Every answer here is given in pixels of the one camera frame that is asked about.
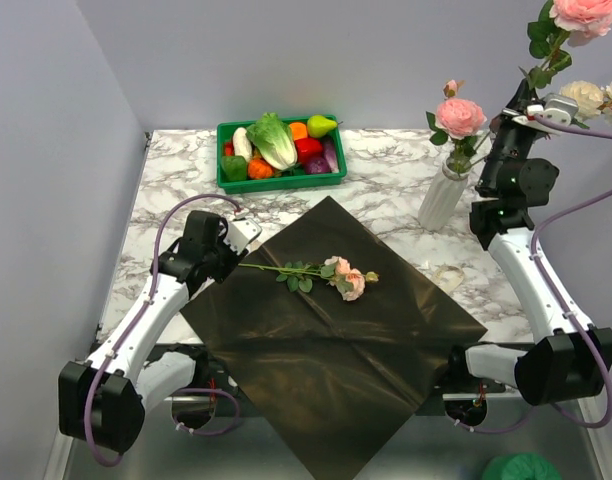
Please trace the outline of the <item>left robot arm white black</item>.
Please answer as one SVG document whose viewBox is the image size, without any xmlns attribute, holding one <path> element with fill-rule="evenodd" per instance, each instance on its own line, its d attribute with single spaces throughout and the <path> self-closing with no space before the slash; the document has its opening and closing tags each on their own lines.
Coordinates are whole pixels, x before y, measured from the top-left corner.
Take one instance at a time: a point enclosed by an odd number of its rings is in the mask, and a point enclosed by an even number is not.
<svg viewBox="0 0 612 480">
<path fill-rule="evenodd" d="M 223 282 L 261 233 L 242 216 L 228 220 L 193 211 L 167 249 L 154 246 L 146 283 L 107 340 L 58 378 L 59 430 L 86 442 L 94 459 L 114 467 L 137 440 L 146 415 L 179 393 L 214 401 L 233 396 L 213 386 L 192 348 L 172 347 L 149 358 L 170 321 L 208 282 Z"/>
</svg>

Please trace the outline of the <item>small pink rose stem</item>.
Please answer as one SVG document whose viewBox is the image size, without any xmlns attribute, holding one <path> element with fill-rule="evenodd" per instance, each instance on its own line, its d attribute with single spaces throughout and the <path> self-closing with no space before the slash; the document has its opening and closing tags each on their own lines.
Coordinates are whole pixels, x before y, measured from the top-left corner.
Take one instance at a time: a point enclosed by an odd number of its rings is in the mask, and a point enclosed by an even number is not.
<svg viewBox="0 0 612 480">
<path fill-rule="evenodd" d="M 241 268 L 273 272 L 277 283 L 285 283 L 292 293 L 311 293 L 316 281 L 333 287 L 346 302 L 358 300 L 369 284 L 378 283 L 376 272 L 362 273 L 340 256 L 332 256 L 323 263 L 288 262 L 284 266 L 240 263 Z"/>
</svg>

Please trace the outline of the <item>black wrapping paper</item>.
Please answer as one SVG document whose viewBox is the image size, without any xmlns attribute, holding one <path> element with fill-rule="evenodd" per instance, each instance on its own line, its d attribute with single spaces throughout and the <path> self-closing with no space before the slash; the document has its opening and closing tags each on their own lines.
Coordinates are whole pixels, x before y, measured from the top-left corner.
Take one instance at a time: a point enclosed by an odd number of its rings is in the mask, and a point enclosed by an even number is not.
<svg viewBox="0 0 612 480">
<path fill-rule="evenodd" d="M 289 262 L 340 256 L 379 279 L 347 302 Z M 351 479 L 415 413 L 451 349 L 485 328 L 334 199 L 326 198 L 183 309 L 207 349 L 317 479 Z"/>
</svg>

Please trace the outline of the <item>large pink rose stem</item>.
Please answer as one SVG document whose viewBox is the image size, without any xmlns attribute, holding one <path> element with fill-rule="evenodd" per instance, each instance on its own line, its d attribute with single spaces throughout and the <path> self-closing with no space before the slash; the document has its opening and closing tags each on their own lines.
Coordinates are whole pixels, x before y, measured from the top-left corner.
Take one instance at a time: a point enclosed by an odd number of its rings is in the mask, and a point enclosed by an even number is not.
<svg viewBox="0 0 612 480">
<path fill-rule="evenodd" d="M 457 80 L 446 82 L 442 87 L 444 100 L 434 113 L 426 112 L 430 142 L 435 146 L 452 144 L 447 167 L 459 176 L 471 171 L 475 164 L 473 158 L 488 138 L 488 134 L 480 135 L 487 121 L 483 109 L 474 101 L 458 96 L 463 84 Z"/>
</svg>

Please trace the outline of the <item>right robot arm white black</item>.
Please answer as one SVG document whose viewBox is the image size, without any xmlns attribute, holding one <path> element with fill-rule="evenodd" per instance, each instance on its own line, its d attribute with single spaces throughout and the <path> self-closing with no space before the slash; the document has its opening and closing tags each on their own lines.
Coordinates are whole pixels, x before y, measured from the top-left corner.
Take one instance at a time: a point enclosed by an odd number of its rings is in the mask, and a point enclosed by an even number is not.
<svg viewBox="0 0 612 480">
<path fill-rule="evenodd" d="M 497 118 L 469 224 L 519 299 L 533 342 L 454 347 L 445 376 L 457 391 L 492 380 L 538 406 L 595 397 L 609 389 L 612 330 L 596 327 L 579 310 L 542 250 L 540 231 L 529 216 L 531 208 L 549 202 L 559 176 L 556 166 L 532 157 L 530 150 L 536 140 L 570 128 L 577 111 L 574 100 L 558 94 L 540 98 L 522 80 Z"/>
</svg>

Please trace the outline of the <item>peach pink rose stem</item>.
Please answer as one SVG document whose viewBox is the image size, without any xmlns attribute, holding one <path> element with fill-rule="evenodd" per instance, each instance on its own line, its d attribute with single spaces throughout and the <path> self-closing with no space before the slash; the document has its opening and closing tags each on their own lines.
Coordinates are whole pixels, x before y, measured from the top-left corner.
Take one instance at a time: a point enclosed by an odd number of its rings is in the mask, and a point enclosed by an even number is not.
<svg viewBox="0 0 612 480">
<path fill-rule="evenodd" d="M 538 19 L 527 24 L 529 54 L 540 61 L 530 70 L 521 69 L 527 88 L 545 88 L 572 65 L 572 55 L 565 45 L 586 45 L 606 36 L 611 28 L 612 0 L 546 1 Z"/>
</svg>

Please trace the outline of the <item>white flower stem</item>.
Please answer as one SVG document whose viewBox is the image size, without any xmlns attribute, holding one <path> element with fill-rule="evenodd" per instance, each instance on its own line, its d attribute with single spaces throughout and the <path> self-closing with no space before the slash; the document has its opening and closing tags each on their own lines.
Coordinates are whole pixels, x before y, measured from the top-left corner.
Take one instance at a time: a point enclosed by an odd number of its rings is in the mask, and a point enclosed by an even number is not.
<svg viewBox="0 0 612 480">
<path fill-rule="evenodd" d="M 612 83 L 599 87 L 587 81 L 574 81 L 562 86 L 559 94 L 574 99 L 578 104 L 578 113 L 572 124 L 585 127 L 589 120 L 604 116 L 612 123 Z M 498 136 L 500 117 L 491 120 L 488 125 L 488 137 Z"/>
</svg>

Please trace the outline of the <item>cream ribbon gold text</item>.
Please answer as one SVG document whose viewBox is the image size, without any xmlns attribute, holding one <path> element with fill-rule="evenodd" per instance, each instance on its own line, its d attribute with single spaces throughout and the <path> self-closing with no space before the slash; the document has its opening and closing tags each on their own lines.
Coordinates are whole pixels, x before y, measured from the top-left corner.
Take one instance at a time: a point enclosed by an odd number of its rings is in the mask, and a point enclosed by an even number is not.
<svg viewBox="0 0 612 480">
<path fill-rule="evenodd" d="M 430 272 L 429 279 L 445 293 L 451 293 L 465 281 L 465 272 L 458 266 L 443 264 Z"/>
</svg>

